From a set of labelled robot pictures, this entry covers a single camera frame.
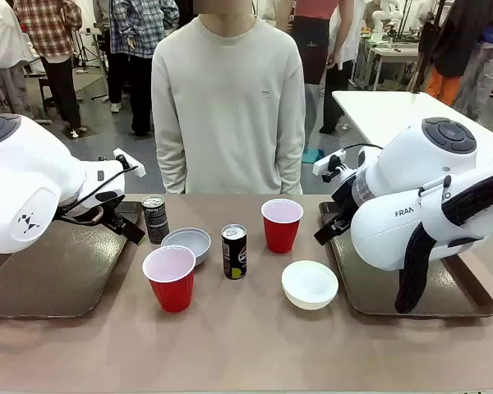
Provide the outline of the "person's left forearm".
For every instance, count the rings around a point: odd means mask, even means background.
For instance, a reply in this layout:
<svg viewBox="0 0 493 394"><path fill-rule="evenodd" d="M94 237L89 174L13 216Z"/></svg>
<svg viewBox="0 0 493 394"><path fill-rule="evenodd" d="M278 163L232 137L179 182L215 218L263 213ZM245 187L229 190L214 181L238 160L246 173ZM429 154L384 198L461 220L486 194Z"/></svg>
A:
<svg viewBox="0 0 493 394"><path fill-rule="evenodd" d="M284 133L278 139L276 164L281 180L282 195L301 195L301 165L304 133Z"/></svg>

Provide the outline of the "white side table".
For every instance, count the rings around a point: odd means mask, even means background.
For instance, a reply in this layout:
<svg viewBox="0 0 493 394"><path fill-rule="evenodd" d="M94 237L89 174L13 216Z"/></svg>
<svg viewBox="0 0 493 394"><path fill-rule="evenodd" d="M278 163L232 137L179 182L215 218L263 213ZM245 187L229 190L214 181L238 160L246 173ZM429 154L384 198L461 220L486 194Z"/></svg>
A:
<svg viewBox="0 0 493 394"><path fill-rule="evenodd" d="M386 146L415 121L448 117L466 126L477 140L478 157L493 158L493 132L425 93L334 91L333 99L370 143Z"/></svg>

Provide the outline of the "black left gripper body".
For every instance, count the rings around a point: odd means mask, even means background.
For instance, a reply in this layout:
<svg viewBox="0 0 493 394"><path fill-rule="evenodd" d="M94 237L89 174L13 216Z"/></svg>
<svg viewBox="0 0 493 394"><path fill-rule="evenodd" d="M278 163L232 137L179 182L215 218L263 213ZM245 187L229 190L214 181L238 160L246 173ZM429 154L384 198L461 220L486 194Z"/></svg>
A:
<svg viewBox="0 0 493 394"><path fill-rule="evenodd" d="M124 195L116 191L96 192L87 199L80 200L65 212L65 222L76 225L117 225L121 215L116 208Z"/></svg>

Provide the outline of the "red plastic cup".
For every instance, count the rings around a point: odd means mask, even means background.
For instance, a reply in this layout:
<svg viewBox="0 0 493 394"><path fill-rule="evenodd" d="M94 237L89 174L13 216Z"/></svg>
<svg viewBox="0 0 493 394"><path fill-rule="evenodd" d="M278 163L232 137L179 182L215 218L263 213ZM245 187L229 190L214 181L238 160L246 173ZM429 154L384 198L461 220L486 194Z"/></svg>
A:
<svg viewBox="0 0 493 394"><path fill-rule="evenodd" d="M159 247L145 258L142 272L162 309L177 313L190 305L195 266L196 256L181 245Z"/></svg>
<svg viewBox="0 0 493 394"><path fill-rule="evenodd" d="M267 247L278 254L288 253L293 248L303 216L302 206L290 199L271 199L261 206L260 211Z"/></svg>

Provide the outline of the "black chair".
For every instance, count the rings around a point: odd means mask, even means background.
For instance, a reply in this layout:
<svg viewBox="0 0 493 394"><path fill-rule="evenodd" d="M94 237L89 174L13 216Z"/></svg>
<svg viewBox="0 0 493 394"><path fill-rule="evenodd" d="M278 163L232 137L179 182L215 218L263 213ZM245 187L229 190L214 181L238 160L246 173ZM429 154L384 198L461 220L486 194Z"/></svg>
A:
<svg viewBox="0 0 493 394"><path fill-rule="evenodd" d="M48 110L50 108L55 108L56 104L54 102L53 96L49 96L46 94L46 90L50 92L50 84L48 78L46 76L38 78L39 83L39 94L42 101L42 109L44 110L44 114L48 114Z"/></svg>

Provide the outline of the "bystander in blue top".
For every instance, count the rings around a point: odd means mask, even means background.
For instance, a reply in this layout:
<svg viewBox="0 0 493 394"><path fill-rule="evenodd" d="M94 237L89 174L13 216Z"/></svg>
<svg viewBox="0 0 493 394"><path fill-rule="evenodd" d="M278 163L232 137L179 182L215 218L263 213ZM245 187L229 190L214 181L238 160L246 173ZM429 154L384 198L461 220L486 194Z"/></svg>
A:
<svg viewBox="0 0 493 394"><path fill-rule="evenodd" d="M461 79L453 108L478 121L493 88L493 22L482 32Z"/></svg>

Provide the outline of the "bystander in black jacket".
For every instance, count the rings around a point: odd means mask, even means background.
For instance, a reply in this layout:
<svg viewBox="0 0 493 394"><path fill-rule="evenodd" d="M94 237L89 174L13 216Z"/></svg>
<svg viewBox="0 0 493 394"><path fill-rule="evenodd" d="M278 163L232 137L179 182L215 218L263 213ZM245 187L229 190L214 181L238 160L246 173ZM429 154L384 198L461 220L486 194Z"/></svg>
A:
<svg viewBox="0 0 493 394"><path fill-rule="evenodd" d="M431 45L427 94L448 106L453 103L473 48L491 22L493 0L454 0Z"/></svg>

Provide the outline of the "bystander in white jacket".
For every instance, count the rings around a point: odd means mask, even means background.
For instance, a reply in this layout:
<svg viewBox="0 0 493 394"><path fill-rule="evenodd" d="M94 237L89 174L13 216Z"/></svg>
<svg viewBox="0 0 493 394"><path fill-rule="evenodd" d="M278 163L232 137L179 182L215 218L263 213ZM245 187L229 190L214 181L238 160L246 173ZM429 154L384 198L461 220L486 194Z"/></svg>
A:
<svg viewBox="0 0 493 394"><path fill-rule="evenodd" d="M24 66L34 59L15 12L0 0L0 113L33 118Z"/></svg>

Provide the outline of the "bystander in red top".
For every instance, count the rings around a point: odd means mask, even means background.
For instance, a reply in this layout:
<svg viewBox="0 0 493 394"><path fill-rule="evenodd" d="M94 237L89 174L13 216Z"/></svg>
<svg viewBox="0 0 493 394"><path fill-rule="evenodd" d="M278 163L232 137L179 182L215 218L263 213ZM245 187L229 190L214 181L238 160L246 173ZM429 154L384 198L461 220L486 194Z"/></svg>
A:
<svg viewBox="0 0 493 394"><path fill-rule="evenodd" d="M316 94L329 53L329 23L336 7L330 0L296 0L291 36L296 41L305 81L305 137L308 144L316 123Z"/></svg>

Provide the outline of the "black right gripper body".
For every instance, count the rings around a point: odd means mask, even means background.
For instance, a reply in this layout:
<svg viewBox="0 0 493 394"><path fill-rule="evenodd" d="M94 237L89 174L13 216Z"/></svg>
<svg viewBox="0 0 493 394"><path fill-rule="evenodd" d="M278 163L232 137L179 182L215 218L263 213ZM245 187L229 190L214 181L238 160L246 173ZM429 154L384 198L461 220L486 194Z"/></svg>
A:
<svg viewBox="0 0 493 394"><path fill-rule="evenodd" d="M332 199L339 208L337 219L350 224L359 205L357 202L357 190L353 185L357 176L349 176L342 181L336 191L332 194Z"/></svg>

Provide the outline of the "bystander in red plaid shirt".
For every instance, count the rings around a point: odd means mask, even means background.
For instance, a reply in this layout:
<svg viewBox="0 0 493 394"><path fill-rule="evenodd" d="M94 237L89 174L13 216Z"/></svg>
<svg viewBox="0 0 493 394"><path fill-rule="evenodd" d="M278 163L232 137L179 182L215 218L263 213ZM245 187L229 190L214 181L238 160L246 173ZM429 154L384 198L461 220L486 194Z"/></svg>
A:
<svg viewBox="0 0 493 394"><path fill-rule="evenodd" d="M82 27L74 0L14 0L14 11L41 58L53 99L72 138L87 132L74 88L72 33Z"/></svg>

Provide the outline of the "black can white lettering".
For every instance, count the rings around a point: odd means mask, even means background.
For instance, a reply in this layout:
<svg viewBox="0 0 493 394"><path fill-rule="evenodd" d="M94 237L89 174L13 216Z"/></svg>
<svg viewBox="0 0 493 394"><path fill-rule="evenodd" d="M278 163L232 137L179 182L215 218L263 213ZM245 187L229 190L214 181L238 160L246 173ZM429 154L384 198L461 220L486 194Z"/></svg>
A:
<svg viewBox="0 0 493 394"><path fill-rule="evenodd" d="M142 200L141 205L150 243L160 245L169 233L165 199L161 195L150 195Z"/></svg>

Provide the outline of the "bystander in black trousers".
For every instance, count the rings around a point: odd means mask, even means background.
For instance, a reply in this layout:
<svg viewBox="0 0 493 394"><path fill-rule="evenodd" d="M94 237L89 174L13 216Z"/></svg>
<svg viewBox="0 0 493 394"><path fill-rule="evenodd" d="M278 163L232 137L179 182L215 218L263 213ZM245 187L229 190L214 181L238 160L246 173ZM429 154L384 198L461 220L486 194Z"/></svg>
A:
<svg viewBox="0 0 493 394"><path fill-rule="evenodd" d="M92 0L96 25L101 31L104 45L103 50L108 59L108 100L110 111L119 113L122 106L122 88L125 83L124 69L127 55L113 53L111 50L111 33L109 22L109 0Z"/></svg>

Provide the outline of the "brown plastic tray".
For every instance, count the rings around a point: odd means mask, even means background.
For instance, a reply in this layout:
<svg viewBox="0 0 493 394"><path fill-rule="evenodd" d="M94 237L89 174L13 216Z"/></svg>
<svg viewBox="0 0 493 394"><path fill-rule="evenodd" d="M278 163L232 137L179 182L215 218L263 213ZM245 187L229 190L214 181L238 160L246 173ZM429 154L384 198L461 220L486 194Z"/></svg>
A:
<svg viewBox="0 0 493 394"><path fill-rule="evenodd" d="M32 246L0 254L0 318L78 318L99 302L136 244L103 225L53 222Z"/></svg>
<svg viewBox="0 0 493 394"><path fill-rule="evenodd" d="M493 298L457 255L431 262L426 288L417 306L407 314L394 307L399 272L387 272L364 262L349 232L327 243L349 304L358 313L394 318L489 318Z"/></svg>

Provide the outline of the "bystander in white coat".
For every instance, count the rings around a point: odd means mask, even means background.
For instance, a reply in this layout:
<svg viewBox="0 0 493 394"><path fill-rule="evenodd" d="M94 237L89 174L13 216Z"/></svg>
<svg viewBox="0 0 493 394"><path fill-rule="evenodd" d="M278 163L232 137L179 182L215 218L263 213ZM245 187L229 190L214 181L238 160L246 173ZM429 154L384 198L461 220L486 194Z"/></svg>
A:
<svg viewBox="0 0 493 394"><path fill-rule="evenodd" d="M352 65L357 60L365 6L366 0L339 0L331 17L334 27L329 37L321 134L333 134L343 115L332 93L348 90Z"/></svg>

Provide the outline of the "grey background workbench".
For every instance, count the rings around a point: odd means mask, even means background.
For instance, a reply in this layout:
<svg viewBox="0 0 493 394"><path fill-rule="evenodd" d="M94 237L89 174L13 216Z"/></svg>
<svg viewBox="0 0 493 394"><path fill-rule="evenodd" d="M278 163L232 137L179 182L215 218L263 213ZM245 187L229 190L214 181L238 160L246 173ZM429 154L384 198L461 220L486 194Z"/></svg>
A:
<svg viewBox="0 0 493 394"><path fill-rule="evenodd" d="M380 85L380 76L385 64L399 65L399 71L395 82L401 88L404 86L403 79L409 66L417 63L418 51L409 44L400 46L378 45L370 39L364 41L367 49L365 56L365 67L362 80L362 89L377 91Z"/></svg>

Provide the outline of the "black can yellow mark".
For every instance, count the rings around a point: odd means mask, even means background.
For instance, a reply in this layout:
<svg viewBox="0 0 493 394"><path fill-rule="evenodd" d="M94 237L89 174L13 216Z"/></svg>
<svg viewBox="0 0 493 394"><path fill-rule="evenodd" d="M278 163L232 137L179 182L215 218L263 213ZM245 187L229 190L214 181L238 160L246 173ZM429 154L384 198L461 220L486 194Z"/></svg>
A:
<svg viewBox="0 0 493 394"><path fill-rule="evenodd" d="M247 274L247 230L240 224L228 224L222 231L223 272L237 280Z"/></svg>

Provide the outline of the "person's right forearm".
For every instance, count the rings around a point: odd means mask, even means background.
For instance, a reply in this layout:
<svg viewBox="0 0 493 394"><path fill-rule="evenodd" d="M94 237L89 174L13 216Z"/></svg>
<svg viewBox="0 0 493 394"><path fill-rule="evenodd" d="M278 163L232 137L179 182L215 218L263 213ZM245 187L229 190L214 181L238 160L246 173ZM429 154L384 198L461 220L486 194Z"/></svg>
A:
<svg viewBox="0 0 493 394"><path fill-rule="evenodd" d="M181 136L156 134L155 142L157 162L165 191L169 194L184 194L187 163Z"/></svg>

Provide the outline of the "white plastic bowl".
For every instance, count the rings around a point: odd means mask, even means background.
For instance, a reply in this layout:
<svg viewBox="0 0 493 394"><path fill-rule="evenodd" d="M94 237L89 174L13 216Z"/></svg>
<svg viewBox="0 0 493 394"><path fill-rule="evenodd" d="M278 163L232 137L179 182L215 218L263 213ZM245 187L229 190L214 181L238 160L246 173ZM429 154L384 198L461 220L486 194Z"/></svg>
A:
<svg viewBox="0 0 493 394"><path fill-rule="evenodd" d="M338 294L339 281L334 272L322 263L300 260L282 272L281 283L287 299L299 309L319 310Z"/></svg>

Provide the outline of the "person in beige sweatshirt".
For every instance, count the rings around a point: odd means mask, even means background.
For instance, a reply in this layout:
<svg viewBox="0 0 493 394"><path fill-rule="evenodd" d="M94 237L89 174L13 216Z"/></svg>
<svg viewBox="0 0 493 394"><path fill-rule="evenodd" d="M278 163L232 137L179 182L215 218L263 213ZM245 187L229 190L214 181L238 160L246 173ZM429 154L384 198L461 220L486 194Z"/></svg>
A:
<svg viewBox="0 0 493 394"><path fill-rule="evenodd" d="M294 39L251 0L193 0L195 18L154 51L156 134L179 134L184 194L281 195L278 139L304 133L302 60Z"/></svg>

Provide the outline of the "pale grey plastic bowl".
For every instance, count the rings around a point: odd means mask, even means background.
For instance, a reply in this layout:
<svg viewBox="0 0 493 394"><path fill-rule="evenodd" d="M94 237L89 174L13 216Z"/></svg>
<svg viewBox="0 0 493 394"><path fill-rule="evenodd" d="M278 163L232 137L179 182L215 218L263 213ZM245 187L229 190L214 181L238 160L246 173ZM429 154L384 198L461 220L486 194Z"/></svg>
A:
<svg viewBox="0 0 493 394"><path fill-rule="evenodd" d="M196 256L196 266L203 264L210 252L210 236L199 228L184 227L171 231L162 241L162 246L181 245L193 252Z"/></svg>

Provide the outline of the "bystander in blue plaid shirt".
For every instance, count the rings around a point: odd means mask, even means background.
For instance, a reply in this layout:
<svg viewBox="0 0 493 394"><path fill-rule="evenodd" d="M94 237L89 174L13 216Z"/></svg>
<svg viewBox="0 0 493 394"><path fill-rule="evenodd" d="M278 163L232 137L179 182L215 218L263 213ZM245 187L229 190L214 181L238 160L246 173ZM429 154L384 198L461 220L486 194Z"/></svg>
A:
<svg viewBox="0 0 493 394"><path fill-rule="evenodd" d="M178 20L175 0L109 0L110 48L129 57L131 129L137 136L148 135L151 129L154 51L167 32L177 27Z"/></svg>

